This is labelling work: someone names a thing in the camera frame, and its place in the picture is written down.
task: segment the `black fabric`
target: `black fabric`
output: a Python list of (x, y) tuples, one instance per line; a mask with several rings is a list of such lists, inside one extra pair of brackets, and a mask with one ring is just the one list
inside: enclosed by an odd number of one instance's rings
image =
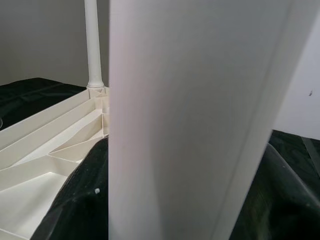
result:
[[(320, 141), (312, 142), (319, 151)], [(319, 199), (320, 178), (303, 139), (273, 131), (230, 240), (318, 240)]]
[(57, 104), (86, 88), (44, 78), (31, 78), (0, 86), (0, 118), (3, 130)]
[(31, 240), (108, 239), (108, 139), (68, 177)]

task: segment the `white pillar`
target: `white pillar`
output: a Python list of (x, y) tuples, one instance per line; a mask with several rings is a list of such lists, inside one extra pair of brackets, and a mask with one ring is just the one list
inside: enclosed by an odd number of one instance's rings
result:
[(87, 87), (102, 89), (97, 0), (84, 0), (86, 48), (88, 55), (89, 82)]
[(318, 9), (111, 0), (111, 240), (229, 238)]

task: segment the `white column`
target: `white column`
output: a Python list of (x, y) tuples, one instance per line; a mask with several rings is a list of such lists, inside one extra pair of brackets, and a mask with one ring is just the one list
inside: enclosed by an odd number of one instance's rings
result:
[(111, 240), (229, 238), (318, 9), (111, 0)]
[(84, 0), (86, 48), (88, 55), (89, 82), (87, 87), (102, 89), (97, 0)]

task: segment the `gray wall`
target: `gray wall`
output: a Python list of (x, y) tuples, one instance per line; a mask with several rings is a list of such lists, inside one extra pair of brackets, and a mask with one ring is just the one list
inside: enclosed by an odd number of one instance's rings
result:
[[(108, 84), (109, 1), (98, 0), (102, 79)], [(83, 0), (2, 0), (0, 85), (42, 77), (86, 86)]]

